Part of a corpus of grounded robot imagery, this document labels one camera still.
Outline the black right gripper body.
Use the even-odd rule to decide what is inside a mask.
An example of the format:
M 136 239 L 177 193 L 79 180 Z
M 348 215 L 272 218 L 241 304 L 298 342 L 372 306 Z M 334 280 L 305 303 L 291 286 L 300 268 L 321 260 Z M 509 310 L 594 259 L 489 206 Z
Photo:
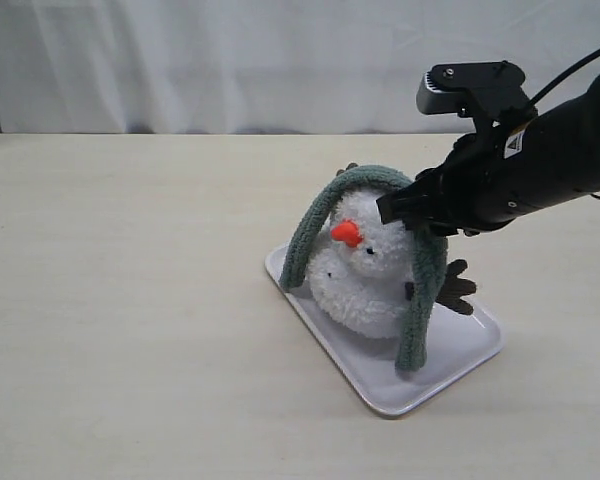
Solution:
M 521 130 L 480 139 L 459 137 L 441 164 L 416 175 L 414 182 L 439 191 L 439 218 L 430 223 L 486 233 L 536 209 L 534 136 Z

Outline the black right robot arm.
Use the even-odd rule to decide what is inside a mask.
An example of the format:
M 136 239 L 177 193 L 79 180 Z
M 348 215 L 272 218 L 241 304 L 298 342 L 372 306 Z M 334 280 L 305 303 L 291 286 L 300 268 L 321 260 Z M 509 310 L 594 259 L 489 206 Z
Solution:
M 439 64 L 426 72 L 418 110 L 470 118 L 475 130 L 442 164 L 380 197 L 382 223 L 476 235 L 600 192 L 600 74 L 582 95 L 543 114 L 524 81 L 507 61 Z

